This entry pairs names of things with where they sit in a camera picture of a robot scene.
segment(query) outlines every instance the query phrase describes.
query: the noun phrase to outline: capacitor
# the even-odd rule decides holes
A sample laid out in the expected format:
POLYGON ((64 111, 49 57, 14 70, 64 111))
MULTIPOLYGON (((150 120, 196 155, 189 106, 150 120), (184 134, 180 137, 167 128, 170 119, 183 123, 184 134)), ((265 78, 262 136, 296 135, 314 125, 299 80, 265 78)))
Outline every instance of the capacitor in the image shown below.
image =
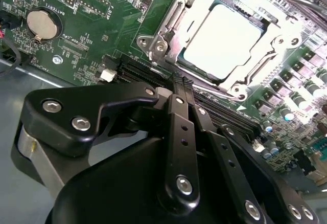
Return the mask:
POLYGON ((284 169, 288 172, 292 170, 291 165, 289 163, 285 164, 284 169))
POLYGON ((327 137, 327 127, 323 123, 318 123, 317 128, 323 134, 323 136, 327 137))
POLYGON ((325 83, 327 84, 327 72, 321 73, 319 75, 319 78, 325 83))
POLYGON ((292 121, 294 119, 294 114, 287 107, 280 109, 279 114, 285 119, 285 121, 292 121))
POLYGON ((267 148, 265 148, 262 152, 261 155, 264 159, 269 159, 271 158, 271 153, 269 152, 269 150, 267 148))
POLYGON ((287 150, 291 150, 293 148, 292 143, 290 143, 290 142, 285 143, 285 148, 287 150))
POLYGON ((268 150, 272 155, 279 153, 279 149, 276 146, 276 142, 271 142, 268 144, 268 150))
POLYGON ((309 106, 308 101, 306 101, 302 96, 296 96, 293 98, 294 103, 298 106, 298 108, 304 110, 309 106))
POLYGON ((272 126, 271 126, 271 123, 269 121, 264 121, 262 123, 262 125, 263 125, 266 132, 268 132, 268 133, 272 132, 272 126))
POLYGON ((291 161, 289 162, 289 164, 290 164, 290 166, 291 166, 292 169, 297 168, 296 160, 291 160, 291 161))
POLYGON ((323 95, 323 90, 315 84, 307 86, 307 90, 314 98, 319 98, 323 95))

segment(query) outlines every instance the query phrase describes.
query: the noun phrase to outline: black ram slot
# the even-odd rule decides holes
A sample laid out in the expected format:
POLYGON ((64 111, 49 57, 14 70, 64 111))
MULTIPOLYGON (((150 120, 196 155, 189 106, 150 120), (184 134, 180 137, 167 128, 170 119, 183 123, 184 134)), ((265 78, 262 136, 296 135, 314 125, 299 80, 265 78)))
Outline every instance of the black ram slot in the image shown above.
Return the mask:
MULTIPOLYGON (((154 73, 150 70, 149 66, 139 63, 134 60, 122 61, 118 69, 118 74, 114 82, 136 82, 143 81, 154 87, 169 87, 169 81, 164 79, 161 75, 154 73)), ((213 123, 216 126, 221 124, 228 124, 236 128, 244 136, 253 140, 261 133, 261 128, 258 124, 246 119, 245 117, 237 114, 235 111, 225 107, 222 104, 213 102, 203 95, 194 92, 194 99, 197 105, 205 108, 213 123)))

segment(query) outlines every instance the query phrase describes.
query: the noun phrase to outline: chip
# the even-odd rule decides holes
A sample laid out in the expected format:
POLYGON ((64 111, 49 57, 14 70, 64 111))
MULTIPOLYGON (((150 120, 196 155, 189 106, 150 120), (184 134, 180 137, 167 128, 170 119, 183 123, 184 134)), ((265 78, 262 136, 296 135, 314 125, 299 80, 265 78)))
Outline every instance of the chip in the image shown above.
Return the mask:
POLYGON ((297 132, 297 133, 303 133, 305 130, 306 130, 305 128, 303 128, 303 127, 299 127, 299 128, 297 128, 297 129, 295 130, 295 132, 297 132))

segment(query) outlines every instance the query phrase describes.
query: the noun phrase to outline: black bracket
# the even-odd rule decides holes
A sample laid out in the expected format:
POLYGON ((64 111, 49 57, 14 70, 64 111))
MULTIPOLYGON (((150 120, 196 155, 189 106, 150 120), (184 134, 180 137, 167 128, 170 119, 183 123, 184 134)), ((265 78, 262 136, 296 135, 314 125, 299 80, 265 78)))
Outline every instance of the black bracket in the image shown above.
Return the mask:
MULTIPOLYGON (((80 194, 89 194, 89 198, 94 198, 94 192, 100 194, 97 195, 97 199, 101 199, 101 201, 99 203, 96 203, 96 200, 92 202, 93 205, 99 207, 92 208, 93 216, 112 215, 112 212, 100 211, 101 207, 108 204, 118 208, 119 205, 114 202, 119 202, 121 198, 141 205, 138 206, 141 209, 144 205, 142 211, 146 210, 148 213, 149 207, 142 199, 139 199, 139 195, 135 192, 130 192, 128 195, 125 188, 116 194, 114 189, 107 188, 109 183, 111 187, 120 188, 120 185, 126 184, 126 179, 121 181, 120 177, 111 175, 105 177, 102 171, 103 169, 105 169, 104 172, 109 170, 111 174, 115 175, 119 173, 120 167, 124 167, 125 173, 135 175, 135 172, 129 172, 129 168, 131 168, 140 170, 139 174, 153 180, 153 172, 156 171, 157 166, 152 167, 149 163, 157 165, 158 162, 154 162, 156 157, 152 155, 144 154, 144 159, 140 158, 143 151, 147 153, 162 151, 161 154, 164 155, 163 159, 161 155, 158 157, 163 166, 158 166, 158 172, 155 173, 159 179, 155 196, 161 209, 170 216, 182 216, 186 219, 188 216, 197 214, 202 216, 203 206, 212 203, 211 200, 208 200, 210 198, 208 193, 204 194, 203 199, 200 198, 203 188, 199 182, 203 184, 207 180, 199 177, 203 170, 203 164, 201 163, 200 166, 198 159, 199 154, 202 153, 200 149, 205 149, 203 157, 206 159, 206 164, 214 167, 211 169, 211 174, 214 174, 211 178, 219 178, 217 187, 226 190, 222 194, 225 197, 228 196, 225 202, 229 211, 226 215, 229 216, 230 223, 319 223, 311 208, 269 168, 267 163, 234 128, 222 125, 217 131, 207 111, 195 104, 192 84, 189 80, 178 76, 172 78, 173 92, 167 89, 158 91, 159 89, 155 90, 145 83, 131 83, 45 89, 28 94, 23 106, 21 124, 12 156, 18 168, 25 160, 24 165, 29 165, 28 170, 27 167, 21 169, 38 181, 41 178, 45 185, 49 181, 44 180, 45 176, 41 170, 30 173, 31 161, 34 164, 39 162, 33 158, 36 156, 33 154, 34 143, 41 149, 43 148, 45 152, 43 155, 48 155, 46 158, 50 159, 48 160, 50 163, 58 162, 53 159, 65 157, 66 166, 70 160, 76 157, 85 158, 93 144, 102 143, 115 136, 129 136, 140 129, 149 132, 148 138, 141 141, 139 146, 134 146, 129 150, 126 156, 124 156, 124 151, 120 152, 116 157, 119 160, 108 160, 80 172, 80 169, 85 167, 83 163, 79 164, 82 166, 78 170, 72 170, 71 172, 74 173, 69 177, 63 174, 67 179, 67 185, 63 186, 59 194, 61 199, 59 202, 62 203, 63 200, 65 203, 69 203, 69 208, 72 209, 64 208, 62 204, 60 207, 55 205, 56 217, 53 220, 62 220, 58 215, 61 216, 68 210, 70 218, 74 214, 86 215, 84 206, 81 205, 84 197, 80 194), (25 137, 28 140, 22 140, 19 136, 23 129, 22 125, 24 125, 25 137), (32 143, 32 147, 28 147, 30 150, 25 150, 25 153, 22 153, 22 148, 24 148, 24 145, 20 144, 22 141, 32 143), (133 158, 133 150, 138 154, 137 160, 133 158), (141 165, 140 169, 135 165, 133 167, 130 165, 138 162, 141 165), (142 172, 143 169, 151 170, 152 173, 142 172), (96 182, 93 182, 96 189, 85 189, 86 179, 89 179, 87 182, 96 179, 96 182), (113 194, 115 197, 112 195, 103 198, 101 187, 103 187, 103 191, 110 192, 109 194, 113 194), (77 189, 73 190, 74 200, 71 199, 72 189, 77 189), (131 195, 135 195, 135 199, 130 199, 131 195)), ((61 172, 64 173, 62 165, 59 164, 61 172)), ((145 183, 149 184, 144 179, 137 181, 139 186, 145 183)), ((214 208, 216 206, 210 204, 210 209, 214 208)))

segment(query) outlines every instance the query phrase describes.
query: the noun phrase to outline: green circuit board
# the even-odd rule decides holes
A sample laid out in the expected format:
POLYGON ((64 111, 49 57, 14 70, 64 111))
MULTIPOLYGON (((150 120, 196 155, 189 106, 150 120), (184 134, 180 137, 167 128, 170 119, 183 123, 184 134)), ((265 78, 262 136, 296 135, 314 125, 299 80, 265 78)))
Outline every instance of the green circuit board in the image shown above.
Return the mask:
POLYGON ((1 8, 26 18, 29 10, 47 7, 63 25, 60 37, 38 44, 27 26, 6 31, 19 49, 33 54, 32 65, 75 85, 91 85, 98 65, 107 54, 147 57, 137 47, 140 34, 154 34, 173 0, 2 0, 1 8), (52 62, 60 55, 63 63, 52 62))
MULTIPOLYGON (((126 55, 140 63, 149 63, 149 58, 137 46, 136 38, 139 35, 154 35, 172 2, 173 0, 2 0, 1 9, 24 18, 21 27, 12 31, 5 30, 5 35, 15 42, 19 50, 33 55, 31 65, 74 85, 92 85, 98 82, 95 73, 106 55, 113 58, 126 55), (62 24, 60 36, 42 44, 32 39, 26 20, 31 10, 40 7, 55 12, 62 24), (60 56, 62 63, 54 63, 54 56, 60 56)), ((316 110, 319 116, 307 123, 298 119, 286 122, 278 112, 282 103, 266 115, 258 111, 255 103, 271 89, 270 82, 280 72, 291 69, 312 49, 308 48, 309 45, 315 46, 318 44, 315 41, 324 41, 325 33, 318 30, 313 24, 306 23, 306 28, 301 33, 304 43, 285 54, 276 70, 272 70, 274 74, 263 82, 250 86, 246 101, 234 102, 205 94, 209 99, 252 121, 263 124, 268 120, 273 124, 274 132, 265 135, 275 141, 279 148, 279 154, 268 160, 276 171, 284 171, 285 164, 300 149, 304 149, 307 154, 312 153, 312 145, 323 138, 316 129, 316 123, 327 124, 327 119, 320 111, 325 101, 316 99, 311 102, 312 111, 316 110), (286 149, 287 143, 292 143, 292 147, 286 149)))

